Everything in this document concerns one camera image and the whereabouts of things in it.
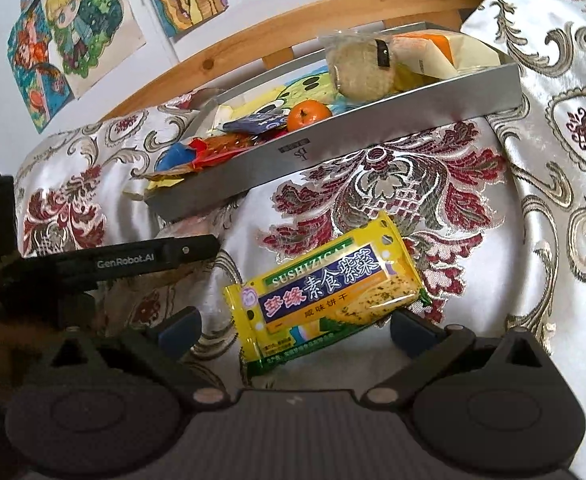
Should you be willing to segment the person's left hand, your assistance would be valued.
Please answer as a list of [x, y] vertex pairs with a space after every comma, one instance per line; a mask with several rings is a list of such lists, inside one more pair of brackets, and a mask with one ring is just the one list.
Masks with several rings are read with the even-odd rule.
[[0, 408], [6, 407], [58, 335], [45, 326], [0, 322]]

